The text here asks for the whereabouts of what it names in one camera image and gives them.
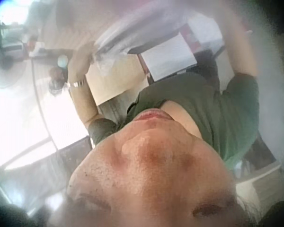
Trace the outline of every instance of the silver bracelet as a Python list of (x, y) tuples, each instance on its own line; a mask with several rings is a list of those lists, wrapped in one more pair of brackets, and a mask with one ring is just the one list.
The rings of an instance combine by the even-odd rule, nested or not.
[(82, 87), (85, 83), (86, 83), (86, 78), (77, 81), (75, 83), (67, 83), (67, 87), (68, 89), (70, 89), (71, 87)]

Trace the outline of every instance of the lip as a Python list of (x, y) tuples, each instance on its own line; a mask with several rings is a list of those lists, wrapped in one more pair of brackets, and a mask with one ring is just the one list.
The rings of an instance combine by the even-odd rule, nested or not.
[(161, 109), (148, 109), (141, 112), (138, 116), (134, 118), (134, 121), (142, 121), (147, 120), (150, 118), (159, 118), (159, 119), (166, 119), (166, 120), (174, 120), (168, 113)]

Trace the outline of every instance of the white paper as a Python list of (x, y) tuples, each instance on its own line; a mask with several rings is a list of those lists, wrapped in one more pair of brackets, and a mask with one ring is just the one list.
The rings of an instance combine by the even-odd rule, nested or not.
[(197, 64), (181, 34), (145, 51), (142, 57), (154, 81)]
[(222, 34), (214, 19), (196, 13), (188, 20), (188, 25), (201, 44), (222, 40)]

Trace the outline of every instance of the green shirt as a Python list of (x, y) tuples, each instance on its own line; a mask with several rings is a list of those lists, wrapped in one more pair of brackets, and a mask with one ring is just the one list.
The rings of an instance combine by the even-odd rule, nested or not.
[[(140, 112), (160, 108), (166, 101), (180, 104), (194, 119), (202, 138), (229, 169), (243, 158), (257, 137), (258, 86), (254, 77), (237, 74), (221, 94), (194, 73), (177, 75), (152, 84), (140, 92), (128, 109), (126, 125)], [(89, 127), (95, 144), (116, 132), (117, 126), (99, 119)]]

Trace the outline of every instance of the hand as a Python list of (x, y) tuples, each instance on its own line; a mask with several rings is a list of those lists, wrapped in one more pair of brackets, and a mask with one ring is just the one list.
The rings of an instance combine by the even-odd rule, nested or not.
[(93, 54), (96, 52), (95, 42), (92, 41), (80, 47), (73, 55), (69, 65), (69, 81), (77, 82), (84, 79), (94, 62)]

